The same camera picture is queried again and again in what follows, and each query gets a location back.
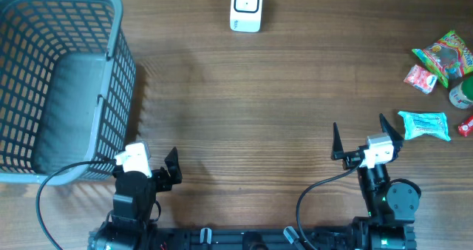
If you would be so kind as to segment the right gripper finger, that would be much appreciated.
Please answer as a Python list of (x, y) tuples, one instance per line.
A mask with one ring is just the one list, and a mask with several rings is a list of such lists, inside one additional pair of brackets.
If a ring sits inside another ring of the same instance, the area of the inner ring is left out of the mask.
[(332, 145), (332, 152), (331, 152), (331, 159), (336, 161), (336, 160), (341, 160), (344, 159), (345, 154), (344, 154), (344, 149), (343, 145), (341, 142), (339, 130), (337, 123), (333, 123), (333, 145)]
[(389, 124), (382, 113), (379, 114), (379, 119), (381, 129), (390, 137), (394, 150), (400, 150), (404, 145), (404, 138)]

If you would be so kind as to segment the teal tissue packet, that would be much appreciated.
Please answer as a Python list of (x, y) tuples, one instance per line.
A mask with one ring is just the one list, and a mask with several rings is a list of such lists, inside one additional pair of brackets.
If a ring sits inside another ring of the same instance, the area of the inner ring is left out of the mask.
[(412, 140), (422, 135), (430, 135), (444, 141), (450, 141), (447, 117), (443, 112), (414, 113), (399, 111), (404, 120), (404, 139)]

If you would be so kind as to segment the small red white candy pack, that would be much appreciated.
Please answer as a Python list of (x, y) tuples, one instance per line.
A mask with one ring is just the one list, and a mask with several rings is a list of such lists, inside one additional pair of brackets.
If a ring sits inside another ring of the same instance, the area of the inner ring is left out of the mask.
[(404, 79), (404, 83), (420, 90), (424, 94), (433, 91), (438, 77), (419, 65), (413, 66)]

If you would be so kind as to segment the red snack stick packet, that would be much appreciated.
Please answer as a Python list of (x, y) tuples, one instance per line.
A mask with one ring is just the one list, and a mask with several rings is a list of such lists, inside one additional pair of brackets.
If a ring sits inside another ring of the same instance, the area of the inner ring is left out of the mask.
[(457, 131), (463, 137), (468, 137), (473, 131), (473, 115), (457, 126)]

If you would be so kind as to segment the green lid jar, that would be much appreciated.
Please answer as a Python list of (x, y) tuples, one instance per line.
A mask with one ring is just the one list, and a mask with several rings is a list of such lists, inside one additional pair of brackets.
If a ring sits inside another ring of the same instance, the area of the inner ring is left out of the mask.
[(472, 77), (452, 88), (449, 93), (449, 100), (453, 106), (459, 109), (472, 107)]

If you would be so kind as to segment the Haribo gummy bag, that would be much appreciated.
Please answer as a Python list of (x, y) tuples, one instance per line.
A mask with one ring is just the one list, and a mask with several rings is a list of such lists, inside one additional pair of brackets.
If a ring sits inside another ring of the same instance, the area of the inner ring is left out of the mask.
[(451, 80), (472, 72), (472, 51), (455, 30), (450, 30), (428, 47), (412, 49), (412, 52), (445, 88)]

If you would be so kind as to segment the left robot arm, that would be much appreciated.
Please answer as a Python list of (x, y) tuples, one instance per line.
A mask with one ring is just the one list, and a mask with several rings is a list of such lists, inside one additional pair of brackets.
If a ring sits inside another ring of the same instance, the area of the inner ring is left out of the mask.
[(151, 170), (146, 150), (126, 150), (115, 156), (113, 208), (95, 232), (89, 233), (88, 249), (168, 249), (157, 230), (157, 193), (182, 183), (178, 151), (174, 147), (164, 159), (166, 167)]

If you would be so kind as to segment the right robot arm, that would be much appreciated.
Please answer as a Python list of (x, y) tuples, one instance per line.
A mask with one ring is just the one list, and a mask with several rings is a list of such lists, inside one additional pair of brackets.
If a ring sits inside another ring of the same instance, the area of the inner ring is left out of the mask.
[(398, 158), (404, 138), (379, 115), (382, 133), (367, 137), (356, 150), (343, 149), (338, 126), (333, 125), (331, 158), (341, 160), (343, 169), (355, 170), (367, 217), (354, 217), (345, 227), (330, 228), (330, 249), (416, 250), (415, 213), (421, 199), (420, 187), (410, 180), (391, 179), (387, 164)]

